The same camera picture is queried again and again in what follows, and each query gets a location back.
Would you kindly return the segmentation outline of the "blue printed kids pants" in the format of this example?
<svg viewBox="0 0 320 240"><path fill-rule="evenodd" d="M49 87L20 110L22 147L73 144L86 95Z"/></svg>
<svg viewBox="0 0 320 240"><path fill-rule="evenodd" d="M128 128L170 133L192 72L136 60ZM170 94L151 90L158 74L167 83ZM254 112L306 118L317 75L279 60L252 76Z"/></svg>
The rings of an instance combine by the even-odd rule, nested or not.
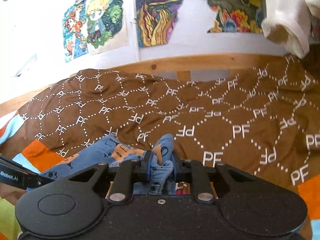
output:
<svg viewBox="0 0 320 240"><path fill-rule="evenodd" d="M135 194L175 194L173 149L172 135L166 134L157 141L151 150L150 181L135 183L133 187ZM146 153L144 150L125 145L114 135L108 135L41 172L40 175L59 180L98 163L118 167L127 160L143 160Z"/></svg>

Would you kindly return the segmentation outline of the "brown PF patchwork duvet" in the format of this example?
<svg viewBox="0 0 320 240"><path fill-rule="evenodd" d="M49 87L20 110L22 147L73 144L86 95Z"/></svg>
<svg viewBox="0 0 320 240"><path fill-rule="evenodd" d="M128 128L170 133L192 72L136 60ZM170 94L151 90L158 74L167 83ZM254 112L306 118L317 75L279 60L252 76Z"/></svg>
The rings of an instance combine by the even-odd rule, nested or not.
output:
<svg viewBox="0 0 320 240"><path fill-rule="evenodd" d="M133 67L87 69L29 99L1 127L1 154L43 172L112 135L115 163L151 148L204 166L222 161L297 192L304 236L319 239L319 52L196 82Z"/></svg>

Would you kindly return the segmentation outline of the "white hanging garment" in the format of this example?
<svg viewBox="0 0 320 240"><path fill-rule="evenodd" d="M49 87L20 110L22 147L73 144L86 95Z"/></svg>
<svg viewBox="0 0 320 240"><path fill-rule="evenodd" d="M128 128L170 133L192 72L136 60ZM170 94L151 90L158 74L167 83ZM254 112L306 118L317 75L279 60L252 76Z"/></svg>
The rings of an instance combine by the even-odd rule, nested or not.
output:
<svg viewBox="0 0 320 240"><path fill-rule="evenodd" d="M265 0L264 37L304 58L319 44L319 0Z"/></svg>

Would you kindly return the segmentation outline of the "colourful cartoon wall poster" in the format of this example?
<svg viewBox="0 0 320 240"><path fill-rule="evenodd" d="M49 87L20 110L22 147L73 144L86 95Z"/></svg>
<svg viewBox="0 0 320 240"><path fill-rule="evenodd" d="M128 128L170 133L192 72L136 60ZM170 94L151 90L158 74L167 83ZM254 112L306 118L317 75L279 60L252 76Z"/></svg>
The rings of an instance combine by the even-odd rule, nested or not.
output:
<svg viewBox="0 0 320 240"><path fill-rule="evenodd" d="M66 62L128 45L124 0L75 0L62 20Z"/></svg>

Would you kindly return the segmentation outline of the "swirly colourful wall poster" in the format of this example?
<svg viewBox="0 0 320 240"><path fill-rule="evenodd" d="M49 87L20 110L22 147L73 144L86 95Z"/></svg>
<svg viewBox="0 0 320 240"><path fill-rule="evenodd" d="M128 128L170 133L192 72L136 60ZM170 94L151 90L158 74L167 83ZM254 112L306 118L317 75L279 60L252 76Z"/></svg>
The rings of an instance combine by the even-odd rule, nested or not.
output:
<svg viewBox="0 0 320 240"><path fill-rule="evenodd" d="M165 45L178 21L183 0L136 0L136 25L140 48Z"/></svg>

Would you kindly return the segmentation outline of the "dark colourful wall poster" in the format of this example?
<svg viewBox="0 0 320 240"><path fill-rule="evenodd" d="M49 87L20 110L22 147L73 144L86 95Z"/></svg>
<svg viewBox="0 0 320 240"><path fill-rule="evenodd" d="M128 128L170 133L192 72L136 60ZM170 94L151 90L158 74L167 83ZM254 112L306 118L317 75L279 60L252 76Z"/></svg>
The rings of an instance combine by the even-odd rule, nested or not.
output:
<svg viewBox="0 0 320 240"><path fill-rule="evenodd" d="M208 33L261 34L264 19L262 0L207 0L216 13Z"/></svg>

